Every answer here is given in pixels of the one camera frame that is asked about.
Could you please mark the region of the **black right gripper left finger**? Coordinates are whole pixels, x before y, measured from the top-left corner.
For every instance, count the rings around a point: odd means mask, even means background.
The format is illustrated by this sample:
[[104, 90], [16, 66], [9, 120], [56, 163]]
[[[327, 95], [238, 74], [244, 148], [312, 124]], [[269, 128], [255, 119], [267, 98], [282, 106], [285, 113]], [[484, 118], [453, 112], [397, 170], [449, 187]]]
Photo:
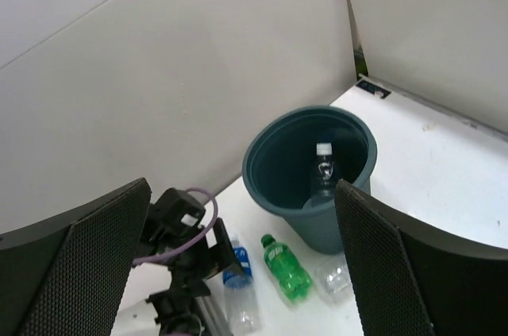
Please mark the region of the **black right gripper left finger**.
[[151, 199], [140, 178], [1, 236], [3, 335], [108, 335]]

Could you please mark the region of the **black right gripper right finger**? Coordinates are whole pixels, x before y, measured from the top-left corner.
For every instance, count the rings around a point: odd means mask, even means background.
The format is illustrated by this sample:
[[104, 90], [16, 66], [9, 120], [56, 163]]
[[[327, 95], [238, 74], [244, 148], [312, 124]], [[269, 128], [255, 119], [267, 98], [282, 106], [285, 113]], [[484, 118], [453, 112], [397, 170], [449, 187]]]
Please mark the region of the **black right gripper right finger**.
[[505, 335], [507, 251], [450, 234], [345, 180], [337, 221], [366, 335]]

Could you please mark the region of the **blue label white cap bottle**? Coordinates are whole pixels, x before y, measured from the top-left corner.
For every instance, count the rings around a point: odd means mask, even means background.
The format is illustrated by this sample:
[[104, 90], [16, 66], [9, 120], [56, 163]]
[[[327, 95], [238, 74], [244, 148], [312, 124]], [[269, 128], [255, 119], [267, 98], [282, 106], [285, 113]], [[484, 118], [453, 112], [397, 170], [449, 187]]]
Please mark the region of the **blue label white cap bottle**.
[[226, 317], [233, 335], [247, 335], [261, 328], [256, 286], [247, 249], [236, 234], [230, 236], [230, 241], [244, 274], [222, 273]]

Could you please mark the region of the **small blue label water bottle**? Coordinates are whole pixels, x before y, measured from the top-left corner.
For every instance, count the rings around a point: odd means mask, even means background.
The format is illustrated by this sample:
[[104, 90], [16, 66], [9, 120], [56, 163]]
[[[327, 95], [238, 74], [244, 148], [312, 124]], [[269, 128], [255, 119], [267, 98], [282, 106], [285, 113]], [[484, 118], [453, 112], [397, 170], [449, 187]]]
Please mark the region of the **small blue label water bottle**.
[[314, 277], [320, 297], [338, 306], [352, 295], [352, 283], [344, 253], [331, 256], [316, 267]]

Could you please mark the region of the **green plastic soda bottle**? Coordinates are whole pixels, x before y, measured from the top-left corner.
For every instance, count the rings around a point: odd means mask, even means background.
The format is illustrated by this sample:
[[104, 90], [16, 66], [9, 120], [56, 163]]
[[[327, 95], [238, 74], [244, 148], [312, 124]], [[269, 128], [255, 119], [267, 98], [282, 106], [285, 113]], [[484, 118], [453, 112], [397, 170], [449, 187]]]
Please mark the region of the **green plastic soda bottle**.
[[270, 234], [265, 234], [260, 242], [264, 248], [264, 263], [284, 296], [292, 303], [306, 299], [313, 281], [291, 248]]

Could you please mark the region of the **clear unlabelled plastic bottle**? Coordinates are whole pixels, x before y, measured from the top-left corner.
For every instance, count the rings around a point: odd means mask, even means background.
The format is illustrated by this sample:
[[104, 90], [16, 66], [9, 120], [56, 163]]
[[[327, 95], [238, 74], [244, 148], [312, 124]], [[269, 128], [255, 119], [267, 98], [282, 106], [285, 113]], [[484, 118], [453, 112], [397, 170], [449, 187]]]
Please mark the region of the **clear unlabelled plastic bottle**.
[[310, 168], [310, 197], [305, 208], [318, 207], [333, 199], [337, 184], [333, 146], [331, 143], [317, 143], [316, 157]]

